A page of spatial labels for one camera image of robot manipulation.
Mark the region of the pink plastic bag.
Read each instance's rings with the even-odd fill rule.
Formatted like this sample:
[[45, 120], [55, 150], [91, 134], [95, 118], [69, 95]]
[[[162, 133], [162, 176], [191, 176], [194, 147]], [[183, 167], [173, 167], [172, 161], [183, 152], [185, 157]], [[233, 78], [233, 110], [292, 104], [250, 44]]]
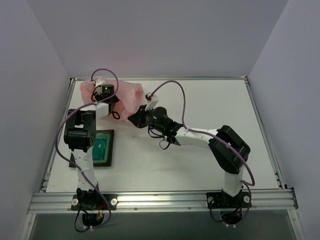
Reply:
[[[79, 85], [81, 97], [84, 104], [92, 103], [91, 95], [95, 85], [90, 80], [85, 80]], [[144, 90], [140, 83], [119, 81], [119, 88], [116, 93], [119, 101], [115, 104], [114, 110], [120, 115], [122, 122], [128, 122], [128, 117], [135, 114], [143, 100]]]

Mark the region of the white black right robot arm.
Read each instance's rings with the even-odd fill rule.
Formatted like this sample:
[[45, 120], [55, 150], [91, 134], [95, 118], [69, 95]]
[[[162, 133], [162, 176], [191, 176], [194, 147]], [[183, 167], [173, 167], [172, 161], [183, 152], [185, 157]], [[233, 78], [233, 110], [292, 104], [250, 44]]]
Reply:
[[160, 138], [168, 145], [194, 146], [210, 150], [218, 165], [224, 170], [224, 185], [222, 191], [235, 197], [242, 189], [243, 171], [246, 166], [250, 147], [228, 125], [219, 129], [186, 128], [168, 117], [164, 107], [146, 110], [140, 106], [139, 110], [128, 117], [137, 128], [155, 130], [154, 138]]

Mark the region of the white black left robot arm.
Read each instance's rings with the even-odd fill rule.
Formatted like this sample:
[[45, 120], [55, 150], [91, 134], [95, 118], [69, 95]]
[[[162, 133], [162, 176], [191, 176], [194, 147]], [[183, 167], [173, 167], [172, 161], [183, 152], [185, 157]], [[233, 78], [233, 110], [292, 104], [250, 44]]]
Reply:
[[99, 183], [94, 171], [93, 151], [102, 151], [102, 159], [112, 157], [115, 131], [97, 130], [97, 120], [114, 114], [119, 101], [112, 84], [97, 83], [92, 91], [92, 103], [70, 109], [63, 133], [64, 143], [71, 150], [69, 162], [77, 168], [77, 199], [92, 204], [101, 201]]

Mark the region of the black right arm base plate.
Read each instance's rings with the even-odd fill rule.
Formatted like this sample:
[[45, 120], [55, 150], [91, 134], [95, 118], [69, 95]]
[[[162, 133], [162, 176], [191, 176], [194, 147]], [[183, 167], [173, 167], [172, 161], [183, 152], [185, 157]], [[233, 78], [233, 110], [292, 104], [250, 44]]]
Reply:
[[207, 207], [212, 209], [236, 209], [251, 207], [249, 193], [240, 191], [236, 196], [230, 196], [221, 191], [206, 193]]

